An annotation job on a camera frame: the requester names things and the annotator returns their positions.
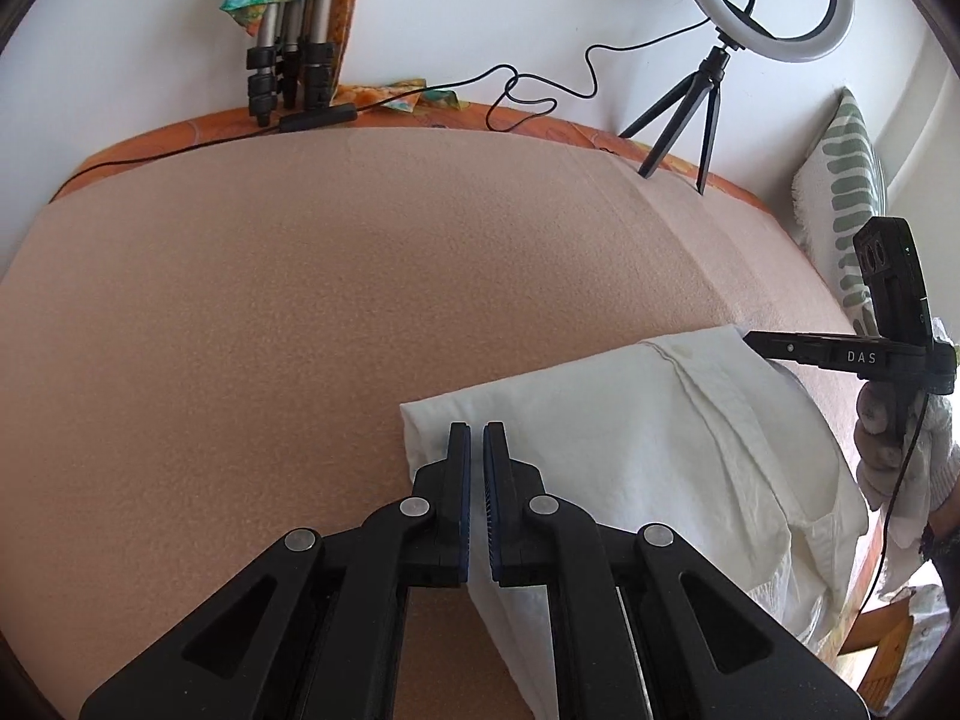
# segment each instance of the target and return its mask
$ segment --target bracelet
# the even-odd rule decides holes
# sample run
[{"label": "bracelet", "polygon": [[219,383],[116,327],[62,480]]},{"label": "bracelet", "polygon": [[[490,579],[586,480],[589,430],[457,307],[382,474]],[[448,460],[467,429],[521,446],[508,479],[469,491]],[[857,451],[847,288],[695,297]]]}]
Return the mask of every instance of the bracelet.
[{"label": "bracelet", "polygon": [[924,560],[934,560],[935,557],[944,557],[960,546],[960,526],[950,531],[947,536],[937,540],[930,526],[923,528],[920,537],[920,555]]}]

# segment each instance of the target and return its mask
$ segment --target black tripod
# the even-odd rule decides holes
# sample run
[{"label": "black tripod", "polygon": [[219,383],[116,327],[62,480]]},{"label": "black tripod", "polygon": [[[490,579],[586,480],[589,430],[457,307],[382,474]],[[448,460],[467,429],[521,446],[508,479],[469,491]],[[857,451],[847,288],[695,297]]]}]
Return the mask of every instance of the black tripod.
[{"label": "black tripod", "polygon": [[717,132],[717,119],[720,118],[720,81],[723,80],[724,69],[730,61],[727,50],[740,48],[723,32],[720,32],[720,40],[723,46],[714,46],[710,50],[709,56],[700,63],[700,69],[696,73],[691,73],[680,81],[673,89],[657,100],[643,116],[621,132],[621,138],[632,138],[660,114],[664,114],[673,105],[680,103],[673,114],[673,118],[670,119],[670,124],[666,125],[664,133],[656,141],[654,148],[650,149],[650,153],[647,154],[647,158],[643,160],[643,164],[640,166],[640,175],[644,178],[650,176],[659,167],[664,157],[673,148],[677,138],[680,137],[680,132],[683,132],[690,119],[693,118],[693,114],[700,108],[704,98],[709,95],[707,129],[704,132],[704,146],[700,153],[700,172],[697,175],[697,191],[704,194],[704,189],[707,188],[710,158],[713,156],[713,140]]}]

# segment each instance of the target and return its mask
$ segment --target black handheld device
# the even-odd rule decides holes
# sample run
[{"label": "black handheld device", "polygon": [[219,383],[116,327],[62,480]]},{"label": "black handheld device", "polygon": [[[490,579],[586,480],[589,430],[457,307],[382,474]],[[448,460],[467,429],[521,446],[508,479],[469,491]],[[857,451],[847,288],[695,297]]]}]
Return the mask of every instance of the black handheld device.
[{"label": "black handheld device", "polygon": [[[80,720],[390,720],[410,587],[467,579],[469,468],[469,427],[454,423],[410,496],[350,531],[282,536]],[[551,495],[500,422],[484,429],[483,477],[493,581],[546,586],[560,720],[868,720],[679,533],[621,531]]]},{"label": "black handheld device", "polygon": [[933,337],[920,257],[906,220],[871,218],[853,236],[853,249],[874,303],[879,337],[755,331],[744,341],[769,360],[794,360],[892,383],[896,435],[903,436],[917,392],[952,393],[956,352]]}]

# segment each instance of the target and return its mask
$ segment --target wrist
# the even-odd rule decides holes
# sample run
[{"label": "wrist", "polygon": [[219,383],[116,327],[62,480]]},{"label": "wrist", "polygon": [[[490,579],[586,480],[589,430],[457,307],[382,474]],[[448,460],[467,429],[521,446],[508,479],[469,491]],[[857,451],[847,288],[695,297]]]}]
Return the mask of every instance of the wrist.
[{"label": "wrist", "polygon": [[930,530],[936,538],[949,536],[960,528],[960,483],[954,488],[947,500],[936,511],[930,512],[928,519]]}]

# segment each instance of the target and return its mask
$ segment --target ring light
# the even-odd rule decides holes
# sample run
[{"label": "ring light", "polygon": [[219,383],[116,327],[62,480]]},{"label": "ring light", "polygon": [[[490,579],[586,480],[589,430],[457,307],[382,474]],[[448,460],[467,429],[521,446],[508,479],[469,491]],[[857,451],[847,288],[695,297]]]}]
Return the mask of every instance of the ring light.
[{"label": "ring light", "polygon": [[731,39],[761,56],[779,62],[812,62],[843,43],[853,23],[853,0],[830,0],[824,20],[805,35],[776,38],[757,31],[751,21],[731,9],[724,0],[694,0],[717,28]]}]

